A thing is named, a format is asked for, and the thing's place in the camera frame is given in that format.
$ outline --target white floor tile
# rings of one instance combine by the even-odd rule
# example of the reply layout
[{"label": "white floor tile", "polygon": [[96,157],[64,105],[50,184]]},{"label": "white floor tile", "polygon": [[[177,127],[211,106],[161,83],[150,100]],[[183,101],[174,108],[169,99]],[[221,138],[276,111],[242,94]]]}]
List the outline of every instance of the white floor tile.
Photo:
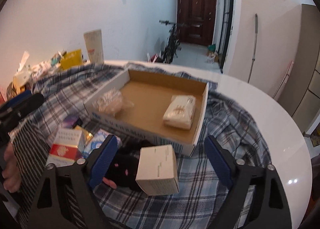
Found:
[{"label": "white floor tile", "polygon": [[205,46],[182,43],[181,51],[177,51],[178,58],[174,58],[172,64],[195,67],[220,73],[218,63],[208,63],[207,48]]}]

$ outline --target brown door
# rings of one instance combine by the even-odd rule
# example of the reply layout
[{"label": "brown door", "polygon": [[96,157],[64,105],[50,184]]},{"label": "brown door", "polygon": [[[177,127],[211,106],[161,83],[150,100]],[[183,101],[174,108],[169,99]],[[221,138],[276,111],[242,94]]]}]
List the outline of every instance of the brown door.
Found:
[{"label": "brown door", "polygon": [[181,42],[212,44],[217,0],[178,0],[178,34]]}]

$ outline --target red and white box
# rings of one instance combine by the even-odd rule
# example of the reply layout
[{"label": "red and white box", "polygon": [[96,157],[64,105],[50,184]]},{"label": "red and white box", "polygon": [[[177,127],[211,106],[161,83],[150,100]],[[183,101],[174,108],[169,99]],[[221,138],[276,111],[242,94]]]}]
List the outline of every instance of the red and white box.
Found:
[{"label": "red and white box", "polygon": [[56,167],[72,165],[82,158],[85,138],[82,130],[60,128],[51,146],[46,165],[55,164]]}]

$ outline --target cabinet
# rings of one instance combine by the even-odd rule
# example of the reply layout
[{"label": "cabinet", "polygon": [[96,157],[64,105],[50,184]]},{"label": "cabinet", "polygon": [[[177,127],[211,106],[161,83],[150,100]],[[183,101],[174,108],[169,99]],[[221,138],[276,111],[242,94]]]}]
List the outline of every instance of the cabinet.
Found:
[{"label": "cabinet", "polygon": [[305,132],[320,109],[320,12],[302,4],[300,40],[294,65],[278,103]]}]

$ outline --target human hand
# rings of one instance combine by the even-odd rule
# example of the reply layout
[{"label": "human hand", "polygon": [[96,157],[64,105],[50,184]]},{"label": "human hand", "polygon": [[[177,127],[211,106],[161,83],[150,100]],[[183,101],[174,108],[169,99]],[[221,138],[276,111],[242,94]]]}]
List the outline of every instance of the human hand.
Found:
[{"label": "human hand", "polygon": [[21,176],[17,167],[17,159],[14,155],[12,143],[8,144],[4,152],[4,160],[6,161],[5,170],[2,172],[2,176],[5,179],[3,183],[4,189],[10,193],[17,192],[21,185]]}]

